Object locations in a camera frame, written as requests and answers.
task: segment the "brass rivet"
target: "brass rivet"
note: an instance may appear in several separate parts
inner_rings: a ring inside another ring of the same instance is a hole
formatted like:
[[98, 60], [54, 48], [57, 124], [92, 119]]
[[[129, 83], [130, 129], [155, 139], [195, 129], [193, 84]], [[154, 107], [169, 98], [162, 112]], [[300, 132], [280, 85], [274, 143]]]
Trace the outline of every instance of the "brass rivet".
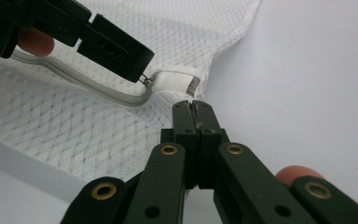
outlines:
[[234, 155], [240, 155], [243, 153], [243, 148], [238, 146], [228, 146], [227, 151]]
[[103, 182], [95, 186], [95, 188], [91, 192], [91, 196], [93, 199], [101, 201], [109, 199], [116, 194], [116, 191], [116, 185], [109, 182]]
[[304, 188], [310, 195], [320, 199], [330, 199], [333, 196], [330, 189], [317, 182], [308, 182]]
[[171, 155], [177, 153], [178, 149], [174, 146], [165, 146], [165, 147], [161, 148], [160, 152], [164, 155], [171, 156]]

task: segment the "white surface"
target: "white surface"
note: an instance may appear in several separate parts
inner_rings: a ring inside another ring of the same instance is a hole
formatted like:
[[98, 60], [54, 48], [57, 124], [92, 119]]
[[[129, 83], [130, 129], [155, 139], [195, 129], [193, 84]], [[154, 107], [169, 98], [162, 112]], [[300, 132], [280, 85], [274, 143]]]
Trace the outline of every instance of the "white surface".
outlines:
[[[358, 201], [358, 0], [263, 1], [248, 35], [213, 63], [205, 100], [273, 173], [306, 165]], [[0, 164], [0, 197], [11, 199], [0, 198], [0, 223], [61, 220], [71, 191], [36, 180]], [[211, 197], [190, 192], [185, 223], [220, 223]]]

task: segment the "human hand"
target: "human hand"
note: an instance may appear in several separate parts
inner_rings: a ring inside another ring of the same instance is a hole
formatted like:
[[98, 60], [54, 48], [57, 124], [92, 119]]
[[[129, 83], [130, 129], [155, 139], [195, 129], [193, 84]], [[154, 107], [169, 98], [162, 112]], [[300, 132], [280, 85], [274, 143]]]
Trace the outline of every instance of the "human hand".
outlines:
[[54, 39], [35, 28], [20, 29], [17, 44], [21, 49], [37, 57], [48, 56], [54, 49]]
[[292, 186], [293, 181], [302, 176], [312, 175], [322, 179], [325, 179], [322, 175], [310, 168], [304, 166], [289, 166], [276, 174], [279, 181], [287, 186]]

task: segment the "finger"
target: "finger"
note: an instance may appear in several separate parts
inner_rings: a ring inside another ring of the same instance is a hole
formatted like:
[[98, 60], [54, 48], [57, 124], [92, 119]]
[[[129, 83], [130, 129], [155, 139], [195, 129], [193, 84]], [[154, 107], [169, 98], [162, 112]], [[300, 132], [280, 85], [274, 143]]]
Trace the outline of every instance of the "finger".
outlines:
[[21, 49], [38, 57], [48, 56], [54, 49], [54, 39], [34, 28], [20, 29], [17, 44]]
[[287, 186], [292, 186], [293, 181], [302, 176], [312, 175], [324, 179], [318, 172], [304, 166], [289, 166], [276, 174], [279, 181]]

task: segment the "clamp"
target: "clamp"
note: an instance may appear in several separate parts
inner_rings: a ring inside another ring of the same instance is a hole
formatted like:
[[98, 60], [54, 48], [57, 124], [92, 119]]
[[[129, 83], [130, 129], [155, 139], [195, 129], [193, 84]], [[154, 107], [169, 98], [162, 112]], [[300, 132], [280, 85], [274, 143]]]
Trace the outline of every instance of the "clamp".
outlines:
[[223, 223], [358, 223], [358, 204], [329, 182], [300, 177], [280, 183], [246, 146], [231, 143], [213, 109], [201, 101], [172, 108], [173, 128], [161, 130], [144, 171], [124, 183], [91, 181], [62, 224], [182, 223], [184, 194], [213, 189]]
[[136, 82], [154, 53], [112, 22], [74, 0], [0, 0], [0, 57], [9, 58], [20, 28], [36, 28], [128, 81]]

